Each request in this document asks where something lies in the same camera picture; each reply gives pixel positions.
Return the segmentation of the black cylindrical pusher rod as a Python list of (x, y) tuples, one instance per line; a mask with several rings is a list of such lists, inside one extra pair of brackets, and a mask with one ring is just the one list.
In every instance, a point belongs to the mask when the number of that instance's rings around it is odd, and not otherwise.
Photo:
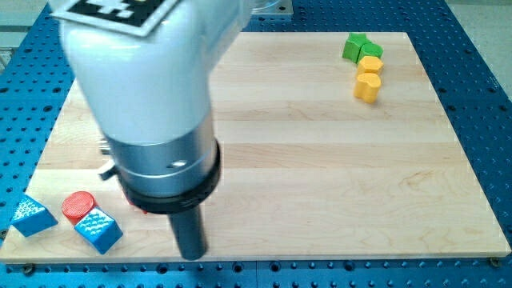
[(181, 256), (190, 261), (200, 259), (207, 251), (201, 207), (170, 214), (168, 218)]

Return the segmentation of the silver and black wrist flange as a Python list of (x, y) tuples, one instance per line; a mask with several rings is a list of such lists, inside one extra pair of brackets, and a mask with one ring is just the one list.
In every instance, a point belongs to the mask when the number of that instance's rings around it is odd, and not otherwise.
[(143, 210), (188, 210), (217, 185), (221, 153), (211, 113), (152, 116), (100, 127), (126, 197)]

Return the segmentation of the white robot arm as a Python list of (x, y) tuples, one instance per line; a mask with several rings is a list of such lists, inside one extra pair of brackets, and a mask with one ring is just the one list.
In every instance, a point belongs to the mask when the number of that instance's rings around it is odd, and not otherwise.
[(222, 171), (210, 73), (270, 2), (81, 0), (50, 7), (127, 199), (167, 215), (181, 256), (201, 258), (207, 243), (200, 205)]

